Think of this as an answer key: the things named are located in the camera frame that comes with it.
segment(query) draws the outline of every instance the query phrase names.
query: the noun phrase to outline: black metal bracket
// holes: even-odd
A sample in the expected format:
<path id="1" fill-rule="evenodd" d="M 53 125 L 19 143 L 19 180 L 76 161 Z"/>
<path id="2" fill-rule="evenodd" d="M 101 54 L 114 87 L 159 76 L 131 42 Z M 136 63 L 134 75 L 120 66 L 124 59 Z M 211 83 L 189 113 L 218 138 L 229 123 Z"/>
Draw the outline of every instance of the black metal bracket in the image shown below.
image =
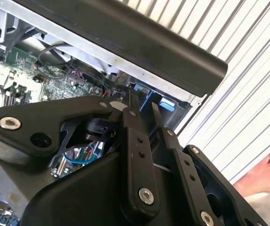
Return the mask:
<path id="1" fill-rule="evenodd" d="M 222 226 L 211 209 L 191 157 L 182 152 L 176 134 L 162 125 L 158 106 L 153 103 L 152 108 L 157 125 L 154 132 L 160 138 L 159 148 L 153 153 L 153 160 L 155 164 L 164 166 L 174 173 L 178 184 L 176 191 L 183 199 L 182 207 L 190 213 L 188 222 L 190 225 L 204 225 L 202 213 L 207 213 L 214 225 Z"/>
<path id="2" fill-rule="evenodd" d="M 200 149 L 188 145 L 183 152 L 191 157 L 199 177 L 203 179 L 202 184 L 211 207 L 224 225 L 266 225 Z"/>
<path id="3" fill-rule="evenodd" d="M 112 110 L 98 96 L 3 107 L 0 109 L 0 160 L 27 169 L 45 168 L 78 125 L 86 124 L 92 117 L 107 118 Z"/>
<path id="4" fill-rule="evenodd" d="M 106 217 L 99 225 L 107 224 L 108 220 L 127 220 L 135 225 L 176 225 L 177 220 L 172 219 L 178 219 L 199 226 L 257 223 L 267 226 L 197 147 L 181 148 L 176 134 L 163 126 L 154 103 L 152 115 L 156 126 L 149 136 L 142 126 L 138 96 L 131 91 L 122 112 L 97 96 L 0 108 L 0 166 L 9 172 L 11 184 L 19 185 L 21 196 L 31 200 L 24 218 L 30 221 L 25 222 L 35 220 L 40 224 L 32 225 L 53 225 L 53 215 L 42 212 L 42 206 L 53 213 L 67 206 L 65 211 L 79 217 L 83 210 L 92 212 L 94 205 L 109 211 L 104 212 Z M 107 129 L 101 129 L 102 125 L 107 125 Z M 103 136 L 113 129 L 117 132 L 114 136 Z M 46 169 L 58 149 L 65 151 L 74 145 L 86 145 L 92 139 L 107 140 L 114 153 L 52 184 L 39 176 L 47 175 L 41 169 Z M 28 186 L 24 186 L 25 180 L 15 175 L 34 180 L 29 179 Z M 31 183 L 40 186 L 30 192 Z M 84 205 L 83 200 L 96 190 L 103 194 L 98 203 L 93 197 Z M 160 208 L 160 202 L 167 206 Z M 57 220 L 60 225 L 69 221 L 65 216 Z"/>
<path id="5" fill-rule="evenodd" d="M 122 200 L 125 217 L 145 224 L 160 210 L 149 136 L 143 132 L 138 96 L 129 93 L 129 107 L 122 112 Z"/>

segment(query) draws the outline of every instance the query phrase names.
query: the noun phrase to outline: silver metal edge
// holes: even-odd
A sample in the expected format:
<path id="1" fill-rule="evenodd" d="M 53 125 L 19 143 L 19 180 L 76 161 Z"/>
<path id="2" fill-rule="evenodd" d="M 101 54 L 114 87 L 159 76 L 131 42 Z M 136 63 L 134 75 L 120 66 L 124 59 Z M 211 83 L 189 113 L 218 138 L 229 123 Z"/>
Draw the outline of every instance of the silver metal edge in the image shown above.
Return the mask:
<path id="1" fill-rule="evenodd" d="M 103 60 L 104 62 L 117 67 L 118 69 L 130 74 L 131 76 L 159 89 L 163 92 L 181 100 L 188 101 L 194 95 L 175 86 L 174 84 L 136 66 L 135 64 L 109 52 L 106 49 L 68 31 L 67 29 L 49 21 L 48 19 L 30 11 L 29 9 L 19 5 L 11 0 L 0 0 L 0 9 L 24 20 L 25 22 L 48 31 L 49 34 L 61 39 L 62 41 L 84 51 L 88 54 Z"/>

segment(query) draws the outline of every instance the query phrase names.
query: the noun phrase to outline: white louvered panel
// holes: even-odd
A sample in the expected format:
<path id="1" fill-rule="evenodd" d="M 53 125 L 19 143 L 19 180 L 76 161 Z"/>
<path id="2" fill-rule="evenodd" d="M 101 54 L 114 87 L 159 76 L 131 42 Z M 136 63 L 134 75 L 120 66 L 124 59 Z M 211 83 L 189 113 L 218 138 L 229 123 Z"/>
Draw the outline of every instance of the white louvered panel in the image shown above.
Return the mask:
<path id="1" fill-rule="evenodd" d="M 229 64 L 179 139 L 203 149 L 234 183 L 270 152 L 270 0 L 136 2 L 133 8 Z"/>

